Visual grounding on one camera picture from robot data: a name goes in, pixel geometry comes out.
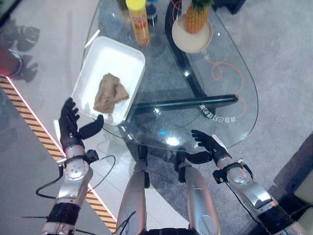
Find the pineapple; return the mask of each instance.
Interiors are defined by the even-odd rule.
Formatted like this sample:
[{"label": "pineapple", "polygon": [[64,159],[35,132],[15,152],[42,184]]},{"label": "pineapple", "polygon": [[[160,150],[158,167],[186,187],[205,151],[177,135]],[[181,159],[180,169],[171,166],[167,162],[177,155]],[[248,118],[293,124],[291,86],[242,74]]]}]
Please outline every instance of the pineapple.
[{"label": "pineapple", "polygon": [[188,33],[198,33],[205,25],[209,15],[209,5],[213,0],[191,0],[185,15],[185,30]]}]

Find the robotic arm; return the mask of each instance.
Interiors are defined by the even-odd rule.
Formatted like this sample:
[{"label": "robotic arm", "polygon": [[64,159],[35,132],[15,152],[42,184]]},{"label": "robotic arm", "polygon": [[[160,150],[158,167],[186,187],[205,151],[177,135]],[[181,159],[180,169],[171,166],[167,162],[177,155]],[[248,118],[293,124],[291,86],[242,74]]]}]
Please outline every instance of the robotic arm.
[{"label": "robotic arm", "polygon": [[209,154],[199,155],[199,159],[187,157],[194,163],[204,163],[213,159],[219,170],[213,176],[218,184],[225,182],[236,193],[254,219],[271,235],[305,235],[300,224],[279,206],[277,201],[258,183],[242,159],[234,161],[217,136],[193,130],[193,137],[199,146],[206,148]]},{"label": "robotic arm", "polygon": [[59,169],[65,169],[65,178],[47,222],[41,228],[41,235],[74,234],[79,210],[83,205],[88,183],[93,174],[89,165],[98,160],[98,155],[94,150],[85,153],[82,140],[101,130],[104,123],[103,116],[99,115],[95,122],[77,131],[76,121],[79,115],[77,115],[78,109],[73,109],[74,107],[75,103],[72,98],[69,98],[61,111],[59,119],[60,142],[66,159],[59,161],[58,164]]}]

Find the orange cord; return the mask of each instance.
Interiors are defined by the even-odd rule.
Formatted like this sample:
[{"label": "orange cord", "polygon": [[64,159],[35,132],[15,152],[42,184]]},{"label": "orange cord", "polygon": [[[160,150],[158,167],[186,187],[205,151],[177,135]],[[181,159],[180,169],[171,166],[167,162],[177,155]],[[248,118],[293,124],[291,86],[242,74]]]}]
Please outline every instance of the orange cord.
[{"label": "orange cord", "polygon": [[[208,62],[213,65],[213,68],[212,68],[212,78],[215,81],[220,80],[222,78],[222,75],[223,75],[223,71],[222,71],[220,65],[230,66],[230,67],[232,67],[234,70],[236,70],[238,72],[238,74],[239,74],[239,76],[241,78],[241,86],[240,86],[240,89],[236,92],[236,97],[244,104],[244,111],[239,116],[237,116],[237,118],[241,118],[246,113],[246,101],[239,96],[239,93],[242,91],[242,89],[244,87],[244,76],[243,76],[243,74],[241,73],[241,71],[238,68],[236,68],[233,64],[230,64],[228,62],[213,62],[213,61],[210,61],[210,60]],[[219,76],[218,77],[216,77],[214,75],[215,67],[217,67],[218,70],[219,70]]]},{"label": "orange cord", "polygon": [[[173,0],[171,0],[171,3],[173,4],[173,13],[172,13],[172,17],[173,17],[173,22],[174,22],[174,21],[175,21],[175,19],[174,19],[174,9],[176,9],[177,11],[181,11],[181,8],[177,7],[177,5],[180,4],[180,3],[182,3],[182,0],[179,0],[179,1],[177,1],[177,2],[173,2]],[[212,78],[213,78],[215,81],[220,80],[220,79],[222,78],[222,75],[223,75],[223,71],[222,71],[220,65],[227,65],[227,66],[230,66],[230,67],[232,67],[234,70],[236,70],[236,71],[238,72],[238,74],[240,75],[240,78],[241,78],[241,87],[240,87],[240,89],[236,92],[235,95],[236,95],[236,97],[244,104],[244,111],[243,111],[239,116],[237,116],[237,118],[241,118],[241,117],[246,113],[246,101],[245,101],[243,98],[241,98],[241,97],[239,96],[239,93],[241,92],[241,90],[242,90],[243,87],[244,87],[244,76],[242,75],[241,71],[240,71],[238,68],[236,68],[233,64],[230,64],[230,63],[228,63],[228,62],[213,62],[213,61],[208,61],[208,62],[213,65],[213,68],[212,68]],[[214,75],[214,69],[215,69],[215,67],[217,67],[218,70],[219,70],[219,76],[218,76],[218,77],[216,77],[216,76]]]}]

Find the red object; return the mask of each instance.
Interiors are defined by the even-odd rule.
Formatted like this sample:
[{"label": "red object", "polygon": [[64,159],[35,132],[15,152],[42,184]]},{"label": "red object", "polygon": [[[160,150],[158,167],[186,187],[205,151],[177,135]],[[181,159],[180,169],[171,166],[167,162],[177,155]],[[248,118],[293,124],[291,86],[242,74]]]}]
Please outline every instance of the red object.
[{"label": "red object", "polygon": [[0,74],[10,76],[19,69],[19,66],[19,60],[7,49],[0,47]]}]

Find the spray can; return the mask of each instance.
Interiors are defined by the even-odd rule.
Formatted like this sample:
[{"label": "spray can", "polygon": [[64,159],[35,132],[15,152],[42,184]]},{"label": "spray can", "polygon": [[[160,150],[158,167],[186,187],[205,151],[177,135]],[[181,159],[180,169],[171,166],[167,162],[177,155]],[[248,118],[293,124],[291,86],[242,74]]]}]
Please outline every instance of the spray can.
[{"label": "spray can", "polygon": [[126,0],[137,43],[145,46],[150,42],[146,0]]}]

